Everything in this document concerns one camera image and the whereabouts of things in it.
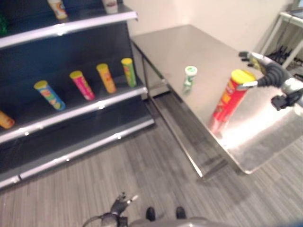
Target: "red chip canister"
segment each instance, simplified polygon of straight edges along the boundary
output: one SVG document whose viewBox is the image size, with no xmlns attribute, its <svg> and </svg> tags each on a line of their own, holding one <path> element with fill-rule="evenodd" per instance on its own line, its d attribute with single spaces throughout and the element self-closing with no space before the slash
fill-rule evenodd
<svg viewBox="0 0 303 227">
<path fill-rule="evenodd" d="M 255 81 L 254 75 L 246 70 L 232 71 L 232 77 L 229 80 L 226 89 L 213 113 L 212 131 L 217 131 L 219 124 L 227 122 L 238 104 L 243 99 L 247 89 L 237 90 L 237 86 L 246 82 Z"/>
</svg>

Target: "robotic arm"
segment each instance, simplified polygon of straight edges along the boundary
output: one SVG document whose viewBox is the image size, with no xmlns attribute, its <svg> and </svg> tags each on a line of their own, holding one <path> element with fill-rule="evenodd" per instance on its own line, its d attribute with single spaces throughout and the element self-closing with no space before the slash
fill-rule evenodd
<svg viewBox="0 0 303 227">
<path fill-rule="evenodd" d="M 303 82 L 292 77 L 292 75 L 281 65 L 261 54 L 254 52 L 240 52 L 242 61 L 247 61 L 249 67 L 261 71 L 264 77 L 241 84 L 238 90 L 250 87 L 274 86 L 280 88 L 285 95 L 275 96 L 271 99 L 272 105 L 279 111 L 288 106 L 298 104 L 303 107 Z"/>
</svg>

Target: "pringles can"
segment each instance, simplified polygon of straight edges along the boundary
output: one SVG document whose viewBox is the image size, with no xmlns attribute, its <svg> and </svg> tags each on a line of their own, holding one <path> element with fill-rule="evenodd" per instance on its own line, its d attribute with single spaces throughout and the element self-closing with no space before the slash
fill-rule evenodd
<svg viewBox="0 0 303 227">
<path fill-rule="evenodd" d="M 63 110 L 65 103 L 59 96 L 52 90 L 46 80 L 41 80 L 35 83 L 34 88 L 52 105 L 56 110 Z"/>
<path fill-rule="evenodd" d="M 255 80 L 255 76 L 249 71 L 232 71 L 231 79 L 213 113 L 213 119 L 210 125 L 212 132 L 219 131 L 222 126 L 225 125 L 247 92 L 247 89 L 237 90 L 237 86 Z"/>
<path fill-rule="evenodd" d="M 135 87 L 137 85 L 137 81 L 136 75 L 134 73 L 133 60 L 131 58 L 123 58 L 121 60 L 121 63 L 123 65 L 124 74 L 126 76 L 128 86 Z"/>
<path fill-rule="evenodd" d="M 74 81 L 74 83 L 76 84 L 76 86 L 78 87 L 78 89 L 83 94 L 86 100 L 93 100 L 95 98 L 94 93 L 92 92 L 89 84 L 87 83 L 81 71 L 77 70 L 72 72 L 70 74 L 70 78 L 72 79 L 72 81 Z"/>
<path fill-rule="evenodd" d="M 15 124 L 15 121 L 0 110 L 0 126 L 5 129 L 10 129 Z"/>
<path fill-rule="evenodd" d="M 108 93 L 115 93 L 117 91 L 117 88 L 113 81 L 112 75 L 110 74 L 108 65 L 105 63 L 97 65 L 97 71 L 99 72 L 99 75 L 103 81 L 106 91 Z"/>
</svg>

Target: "shelf edge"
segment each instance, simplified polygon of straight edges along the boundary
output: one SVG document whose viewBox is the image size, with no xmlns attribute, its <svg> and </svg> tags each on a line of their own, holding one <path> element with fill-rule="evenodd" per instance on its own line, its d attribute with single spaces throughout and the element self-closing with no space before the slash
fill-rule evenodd
<svg viewBox="0 0 303 227">
<path fill-rule="evenodd" d="M 6 186 L 9 186 L 11 184 L 18 183 L 20 181 L 20 177 L 18 175 L 11 176 L 10 178 L 0 181 L 0 188 L 4 188 Z"/>
<path fill-rule="evenodd" d="M 128 128 L 128 129 L 123 130 L 121 132 L 115 133 L 115 134 L 113 134 L 109 137 L 106 137 L 106 138 L 102 139 L 102 140 L 99 140 L 95 143 L 89 144 L 88 146 L 85 146 L 85 147 L 82 147 L 78 150 L 75 150 L 75 151 L 73 151 L 73 152 L 71 152 L 67 155 L 61 156 L 59 158 L 55 158 L 54 160 L 52 160 L 50 162 L 47 162 L 45 164 L 42 164 L 40 166 L 37 166 L 35 168 L 32 168 L 28 171 L 25 171 L 25 172 L 21 173 L 20 178 L 21 179 L 26 179 L 28 177 L 31 177 L 33 175 L 36 175 L 36 174 L 44 171 L 44 170 L 55 167 L 59 164 L 69 162 L 72 158 L 83 155 L 83 154 L 85 154 L 85 153 L 87 153 L 87 152 L 89 152 L 89 151 L 91 151 L 95 148 L 101 147 L 101 146 L 106 145 L 106 144 L 108 144 L 110 142 L 113 142 L 115 140 L 120 140 L 122 137 L 125 137 L 125 136 L 127 136 L 127 135 L 129 135 L 129 134 L 131 134 L 135 131 L 141 130 L 143 128 L 146 128 L 146 127 L 154 124 L 154 122 L 155 121 L 153 119 L 147 120 L 147 121 L 142 122 L 138 125 L 135 125 L 131 128 Z"/>
<path fill-rule="evenodd" d="M 146 94 L 146 93 L 147 93 L 146 87 L 140 87 L 140 88 L 137 88 L 136 90 L 125 92 L 123 94 L 113 96 L 113 97 L 110 97 L 105 100 L 95 101 L 91 104 L 88 104 L 88 105 L 85 105 L 82 107 L 78 107 L 78 108 L 74 108 L 74 109 L 71 109 L 64 113 L 58 113 L 55 116 L 46 117 L 41 120 L 28 123 L 26 125 L 21 126 L 20 128 L 18 128 L 16 130 L 13 130 L 13 131 L 7 132 L 7 133 L 3 133 L 2 135 L 0 135 L 0 144 L 7 142 L 9 140 L 12 140 L 12 139 L 20 138 L 23 136 L 28 136 L 29 134 L 31 134 L 33 132 L 43 130 L 45 127 L 54 125 L 59 122 L 63 122 L 65 120 L 68 120 L 68 119 L 76 117 L 76 116 L 88 114 L 90 112 L 97 111 L 97 110 L 102 110 L 108 106 L 114 105 L 121 101 L 127 100 L 132 97 L 136 97 L 136 96 L 139 96 L 142 94 Z"/>
<path fill-rule="evenodd" d="M 42 38 L 62 36 L 64 34 L 77 32 L 86 28 L 108 25 L 130 19 L 137 19 L 137 17 L 137 13 L 135 11 L 131 11 L 47 26 L 0 38 L 0 49 Z"/>
</svg>

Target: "blue chip canister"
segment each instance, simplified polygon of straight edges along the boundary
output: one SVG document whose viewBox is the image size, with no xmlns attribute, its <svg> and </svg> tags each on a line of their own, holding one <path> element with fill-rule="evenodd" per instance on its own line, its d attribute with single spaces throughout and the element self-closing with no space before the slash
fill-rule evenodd
<svg viewBox="0 0 303 227">
<path fill-rule="evenodd" d="M 46 80 L 35 83 L 34 88 L 52 105 L 56 110 L 63 110 L 65 103 L 59 98 Z"/>
</svg>

